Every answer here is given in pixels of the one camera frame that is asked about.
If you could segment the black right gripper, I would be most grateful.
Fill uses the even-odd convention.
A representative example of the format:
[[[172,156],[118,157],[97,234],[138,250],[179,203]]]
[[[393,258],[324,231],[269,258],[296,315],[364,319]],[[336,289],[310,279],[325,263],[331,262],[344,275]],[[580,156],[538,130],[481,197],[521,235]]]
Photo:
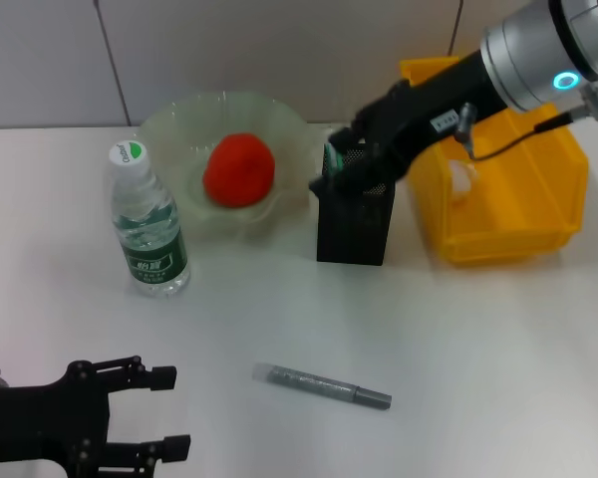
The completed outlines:
[[[458,112],[465,104],[476,108],[478,121],[504,110],[479,51],[419,85],[399,81],[358,111],[349,125],[331,133],[328,142],[338,152],[362,142],[367,148],[359,149],[360,155],[341,168],[310,181],[309,190],[315,196],[352,196],[395,183],[408,173],[419,153],[451,135],[448,127],[433,126],[433,120]]]

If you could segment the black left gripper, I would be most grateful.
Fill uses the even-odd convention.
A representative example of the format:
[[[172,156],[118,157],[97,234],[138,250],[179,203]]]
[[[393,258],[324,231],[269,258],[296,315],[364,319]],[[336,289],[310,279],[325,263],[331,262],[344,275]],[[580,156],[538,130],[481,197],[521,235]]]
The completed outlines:
[[[175,366],[148,369],[140,356],[132,356],[96,363],[75,361],[52,383],[2,387],[0,463],[50,460],[68,478],[95,478],[98,473],[153,474],[159,462],[183,462],[188,457],[189,435],[106,444],[108,393],[171,390],[176,376]]]

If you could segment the mint green pen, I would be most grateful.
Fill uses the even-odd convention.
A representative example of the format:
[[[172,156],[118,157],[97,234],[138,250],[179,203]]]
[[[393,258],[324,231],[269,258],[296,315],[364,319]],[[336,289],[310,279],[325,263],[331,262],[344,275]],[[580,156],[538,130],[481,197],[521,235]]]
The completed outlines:
[[[324,160],[328,175],[334,175],[343,168],[343,156],[330,142],[324,144]]]

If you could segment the orange fruit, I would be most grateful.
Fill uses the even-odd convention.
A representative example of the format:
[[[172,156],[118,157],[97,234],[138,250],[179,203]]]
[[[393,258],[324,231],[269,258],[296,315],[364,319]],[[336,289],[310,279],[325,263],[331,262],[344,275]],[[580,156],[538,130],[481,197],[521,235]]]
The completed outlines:
[[[202,177],[206,195],[228,208],[261,201],[271,190],[275,159],[267,145],[252,133],[227,135],[212,151]]]

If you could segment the grey glitter pen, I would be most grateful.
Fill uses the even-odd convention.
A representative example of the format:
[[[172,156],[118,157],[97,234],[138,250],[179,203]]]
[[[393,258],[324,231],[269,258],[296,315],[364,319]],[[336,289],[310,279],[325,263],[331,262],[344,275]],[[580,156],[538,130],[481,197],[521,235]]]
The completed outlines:
[[[257,363],[252,376],[258,381],[374,409],[388,410],[392,405],[388,394],[280,365]]]

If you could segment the clear water bottle green label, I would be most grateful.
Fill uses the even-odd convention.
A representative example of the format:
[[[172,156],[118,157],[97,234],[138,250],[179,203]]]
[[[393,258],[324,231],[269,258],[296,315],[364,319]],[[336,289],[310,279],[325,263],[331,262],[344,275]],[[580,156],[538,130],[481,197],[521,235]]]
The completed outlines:
[[[175,201],[152,169],[149,151],[130,139],[109,152],[113,227],[135,284],[148,296],[169,297],[188,282],[188,256]]]

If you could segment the black mesh pen holder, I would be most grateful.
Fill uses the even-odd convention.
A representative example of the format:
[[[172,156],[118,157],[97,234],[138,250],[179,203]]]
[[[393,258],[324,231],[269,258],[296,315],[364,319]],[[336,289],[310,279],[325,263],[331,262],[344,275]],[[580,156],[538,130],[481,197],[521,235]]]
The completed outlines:
[[[381,266],[392,218],[395,184],[354,197],[323,192],[318,198],[319,262]]]

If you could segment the pale green glass fruit bowl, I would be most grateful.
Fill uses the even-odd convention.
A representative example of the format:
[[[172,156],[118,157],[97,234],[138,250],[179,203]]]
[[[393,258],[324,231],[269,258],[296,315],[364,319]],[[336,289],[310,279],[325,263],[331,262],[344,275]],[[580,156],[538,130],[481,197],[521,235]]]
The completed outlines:
[[[243,208],[216,204],[202,185],[210,155],[234,133],[254,134],[275,159],[271,191]],[[136,137],[175,199],[189,245],[260,242],[309,211],[308,182],[316,171],[319,137],[281,102],[250,92],[195,94],[149,117]]]

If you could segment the yellow plastic bin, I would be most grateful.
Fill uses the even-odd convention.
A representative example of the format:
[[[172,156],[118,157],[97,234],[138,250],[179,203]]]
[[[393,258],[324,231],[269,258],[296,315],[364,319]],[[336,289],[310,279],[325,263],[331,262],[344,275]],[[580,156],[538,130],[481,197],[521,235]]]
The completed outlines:
[[[552,253],[583,223],[588,160],[562,127],[473,163],[480,180],[451,201],[449,161],[469,162],[452,137],[426,149],[407,182],[428,244],[448,262],[494,264]]]

